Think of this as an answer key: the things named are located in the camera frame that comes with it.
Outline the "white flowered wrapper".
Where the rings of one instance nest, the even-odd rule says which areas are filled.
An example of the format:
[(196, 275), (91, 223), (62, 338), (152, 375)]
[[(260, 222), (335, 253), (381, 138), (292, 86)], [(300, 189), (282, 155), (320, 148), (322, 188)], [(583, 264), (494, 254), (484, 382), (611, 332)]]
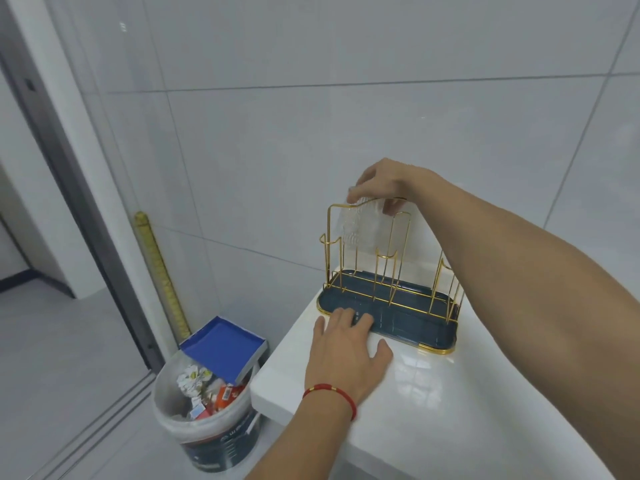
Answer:
[(214, 375), (205, 367), (192, 364), (187, 366), (177, 378), (177, 386), (181, 393), (188, 398), (201, 397)]

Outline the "white plastic trash bucket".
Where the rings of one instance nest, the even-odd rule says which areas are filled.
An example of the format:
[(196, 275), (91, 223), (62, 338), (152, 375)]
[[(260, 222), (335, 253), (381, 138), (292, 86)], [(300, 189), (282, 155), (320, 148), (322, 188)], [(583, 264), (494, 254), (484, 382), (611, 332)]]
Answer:
[[(245, 385), (245, 389), (249, 390), (249, 384), (258, 371), (259, 363), (252, 368), (240, 385)], [(188, 414), (192, 408), (192, 403), (196, 400), (201, 400), (210, 407), (212, 413), (214, 413), (212, 400), (214, 395), (223, 385), (232, 384), (228, 384), (214, 375), (212, 382), (208, 385), (204, 394), (201, 397), (193, 399), (187, 397), (191, 404), (187, 406), (185, 411), (179, 413), (173, 418), (177, 420), (191, 421), (188, 418)], [(254, 414), (243, 419), (240, 425), (233, 427), (230, 433), (223, 434), (222, 436), (218, 436), (210, 440), (190, 444), (179, 444), (173, 437), (172, 438), (181, 446), (188, 459), (197, 469), (204, 472), (220, 473), (240, 464), (240, 462), (242, 462), (253, 450), (258, 441), (259, 434), (260, 414), (255, 411)]]

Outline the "person's right forearm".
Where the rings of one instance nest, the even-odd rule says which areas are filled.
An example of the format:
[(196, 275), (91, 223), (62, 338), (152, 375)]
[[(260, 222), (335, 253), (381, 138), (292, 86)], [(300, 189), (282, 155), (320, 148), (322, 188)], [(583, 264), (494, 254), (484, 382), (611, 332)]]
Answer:
[(618, 480), (640, 477), (640, 302), (576, 247), (411, 169), (407, 197), (509, 361)]

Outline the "yellow pole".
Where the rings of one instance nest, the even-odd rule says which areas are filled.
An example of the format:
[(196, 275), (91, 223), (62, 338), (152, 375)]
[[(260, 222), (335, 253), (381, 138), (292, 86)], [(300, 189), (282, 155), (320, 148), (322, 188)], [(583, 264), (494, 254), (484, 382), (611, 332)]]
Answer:
[(157, 243), (149, 217), (145, 212), (139, 210), (134, 213), (132, 224), (174, 337), (178, 345), (181, 345), (183, 341), (191, 336), (191, 329)]

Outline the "person's left hand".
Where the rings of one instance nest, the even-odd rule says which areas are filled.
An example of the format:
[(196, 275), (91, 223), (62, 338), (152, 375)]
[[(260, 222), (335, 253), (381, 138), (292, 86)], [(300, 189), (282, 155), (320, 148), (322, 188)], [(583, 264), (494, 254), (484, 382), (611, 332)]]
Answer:
[(375, 370), (371, 363), (367, 341), (373, 318), (364, 314), (353, 324), (354, 339), (340, 332), (340, 315), (343, 308), (331, 314), (326, 325), (323, 344), (314, 343), (314, 332), (310, 356), (305, 373), (305, 389), (319, 385), (343, 391), (352, 402), (360, 405), (380, 385), (387, 370)]

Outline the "grey metal door frame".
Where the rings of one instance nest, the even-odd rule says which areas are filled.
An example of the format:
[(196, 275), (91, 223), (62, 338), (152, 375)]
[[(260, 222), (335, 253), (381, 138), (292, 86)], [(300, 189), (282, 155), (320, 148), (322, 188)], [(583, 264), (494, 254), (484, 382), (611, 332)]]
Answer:
[(0, 71), (146, 367), (175, 341), (44, 0), (0, 0)]

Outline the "person's left forearm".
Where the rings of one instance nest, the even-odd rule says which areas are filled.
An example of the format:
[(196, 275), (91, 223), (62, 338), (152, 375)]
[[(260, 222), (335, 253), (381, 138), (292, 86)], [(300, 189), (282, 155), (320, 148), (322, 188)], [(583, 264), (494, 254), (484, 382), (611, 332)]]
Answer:
[(352, 417), (350, 403), (339, 393), (309, 393), (246, 480), (328, 480)]

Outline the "person's right hand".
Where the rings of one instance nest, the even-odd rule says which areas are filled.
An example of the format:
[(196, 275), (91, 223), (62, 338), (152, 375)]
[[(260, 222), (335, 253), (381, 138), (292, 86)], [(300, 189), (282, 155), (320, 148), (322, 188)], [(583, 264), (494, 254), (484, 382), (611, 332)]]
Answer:
[(382, 159), (364, 170), (356, 184), (368, 180), (378, 181), (381, 197), (373, 200), (383, 201), (383, 213), (388, 216), (398, 213), (406, 202), (416, 206), (423, 216), (428, 215), (445, 183), (429, 169), (391, 159)]

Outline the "white plastic bin liner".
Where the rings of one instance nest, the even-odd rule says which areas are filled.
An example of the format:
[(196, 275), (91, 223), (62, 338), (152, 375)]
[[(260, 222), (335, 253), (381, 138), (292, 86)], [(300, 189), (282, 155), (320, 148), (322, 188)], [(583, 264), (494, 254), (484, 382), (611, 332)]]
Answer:
[(157, 374), (151, 395), (157, 422), (179, 444), (201, 442), (230, 433), (233, 427), (240, 425), (243, 419), (255, 413), (250, 391), (245, 389), (229, 407), (208, 419), (174, 419), (174, 416), (185, 411), (191, 404), (179, 390), (177, 379), (179, 374), (192, 364), (195, 364), (195, 361), (178, 350), (167, 359)]

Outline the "clear textured glass plate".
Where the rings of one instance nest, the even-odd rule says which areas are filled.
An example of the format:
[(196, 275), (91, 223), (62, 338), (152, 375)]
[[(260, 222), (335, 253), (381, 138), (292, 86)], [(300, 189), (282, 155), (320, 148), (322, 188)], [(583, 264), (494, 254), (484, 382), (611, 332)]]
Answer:
[(354, 204), (334, 203), (327, 209), (326, 240), (330, 252), (345, 250), (350, 256), (359, 251), (373, 256), (425, 260), (428, 245), (422, 218), (405, 199), (362, 198)]

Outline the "orange snack packet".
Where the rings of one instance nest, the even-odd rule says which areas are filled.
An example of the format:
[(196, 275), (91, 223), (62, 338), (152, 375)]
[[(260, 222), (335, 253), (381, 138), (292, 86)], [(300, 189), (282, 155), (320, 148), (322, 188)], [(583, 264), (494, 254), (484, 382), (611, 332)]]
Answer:
[(223, 385), (214, 395), (212, 400), (213, 411), (215, 413), (226, 409), (244, 391), (245, 385)]

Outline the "blue cardboard box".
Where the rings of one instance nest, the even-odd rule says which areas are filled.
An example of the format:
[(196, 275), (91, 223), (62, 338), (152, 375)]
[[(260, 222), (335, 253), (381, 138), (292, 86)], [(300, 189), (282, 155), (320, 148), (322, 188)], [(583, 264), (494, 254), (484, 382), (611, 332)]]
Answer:
[(244, 380), (267, 349), (267, 339), (219, 316), (180, 345), (187, 357), (234, 386)]

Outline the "gold wire rack blue tray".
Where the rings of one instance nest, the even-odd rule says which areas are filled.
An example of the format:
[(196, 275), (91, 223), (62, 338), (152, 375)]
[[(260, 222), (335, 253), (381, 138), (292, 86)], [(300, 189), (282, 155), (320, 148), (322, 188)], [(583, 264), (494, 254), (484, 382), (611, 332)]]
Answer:
[(439, 355), (453, 352), (465, 291), (443, 251), (434, 258), (428, 245), (419, 262), (378, 251), (350, 256), (343, 248), (330, 252), (326, 231), (319, 237), (325, 282), (318, 311), (330, 315), (337, 308), (352, 308), (354, 323), (372, 315), (374, 333)]

